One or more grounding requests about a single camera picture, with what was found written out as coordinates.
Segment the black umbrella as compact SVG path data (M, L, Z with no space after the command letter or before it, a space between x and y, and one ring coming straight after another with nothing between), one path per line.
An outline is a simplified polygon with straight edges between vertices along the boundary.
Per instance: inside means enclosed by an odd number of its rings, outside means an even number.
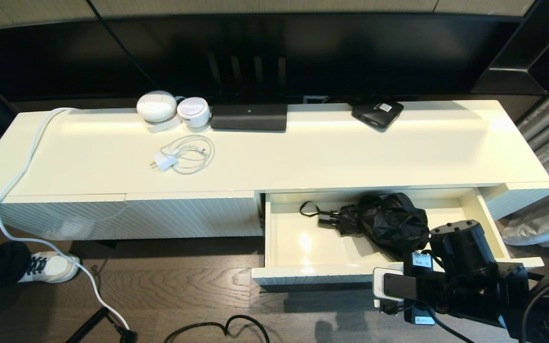
M323 211L306 201L299 206L299 213L317 217L319 227L336 230L340 236L365 237L397 261L429 243L427 212L400 192L367 194L337 211Z

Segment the white fluted drawer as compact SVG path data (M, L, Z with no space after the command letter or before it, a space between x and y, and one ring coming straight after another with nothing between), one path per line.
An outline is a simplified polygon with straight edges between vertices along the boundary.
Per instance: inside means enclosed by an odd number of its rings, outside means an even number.
M429 228L460 220L482 224L499 262L514 262L481 193L475 188L401 189L414 206L425 209ZM272 193L265 200L265 265L251 276L261 286L372 282L374 268L403 269L403 263L364 236L341 236L322 228L316 217L299 212L311 201L320 209L338 210L357 202L368 190Z

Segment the white tv cabinet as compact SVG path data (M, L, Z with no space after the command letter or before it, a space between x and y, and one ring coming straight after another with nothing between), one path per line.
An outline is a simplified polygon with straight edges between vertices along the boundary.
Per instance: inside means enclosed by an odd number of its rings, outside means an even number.
M215 153L198 173L150 166L190 134L151 134L133 109L63 111L1 205L3 222L49 240L262 236L268 193L479 190L494 219L549 195L542 163L493 100L406 102L384 132L348 105L291 105L283 133L204 130Z

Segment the black set-top box with label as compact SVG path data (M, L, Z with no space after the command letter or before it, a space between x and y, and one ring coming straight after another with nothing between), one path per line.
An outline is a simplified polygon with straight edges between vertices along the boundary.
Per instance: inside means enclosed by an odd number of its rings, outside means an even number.
M382 131L388 130L405 109L400 102L383 98L355 103L351 107L351 115L355 119Z

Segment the black router with antennas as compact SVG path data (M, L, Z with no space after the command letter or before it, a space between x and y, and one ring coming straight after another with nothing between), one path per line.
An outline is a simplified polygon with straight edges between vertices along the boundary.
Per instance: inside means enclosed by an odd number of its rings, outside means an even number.
M207 52L214 90L206 95L216 131L284 132L285 59Z

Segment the black shelf unit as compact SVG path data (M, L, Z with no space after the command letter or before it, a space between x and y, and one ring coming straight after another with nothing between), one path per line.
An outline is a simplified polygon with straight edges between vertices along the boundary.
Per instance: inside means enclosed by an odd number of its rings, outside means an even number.
M535 0L471 89L479 94L549 94L549 0Z

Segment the black television screen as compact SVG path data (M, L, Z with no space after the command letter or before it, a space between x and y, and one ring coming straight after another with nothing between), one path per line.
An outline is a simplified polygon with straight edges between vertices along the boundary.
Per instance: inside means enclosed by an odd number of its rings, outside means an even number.
M469 91L520 25L447 14L229 14L0 29L9 101Z

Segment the small white round device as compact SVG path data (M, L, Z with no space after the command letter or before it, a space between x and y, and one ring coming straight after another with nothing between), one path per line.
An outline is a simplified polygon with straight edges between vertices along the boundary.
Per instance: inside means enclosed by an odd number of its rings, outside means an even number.
M188 127L201 128L211 120L211 107L204 98L185 98L177 105L177 115Z

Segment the large white dome device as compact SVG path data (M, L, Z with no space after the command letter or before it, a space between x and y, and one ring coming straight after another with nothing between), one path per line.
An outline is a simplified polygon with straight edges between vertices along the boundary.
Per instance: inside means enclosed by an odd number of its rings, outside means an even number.
M136 104L136 111L151 134L172 130L182 124L177 115L177 99L167 91L151 91Z

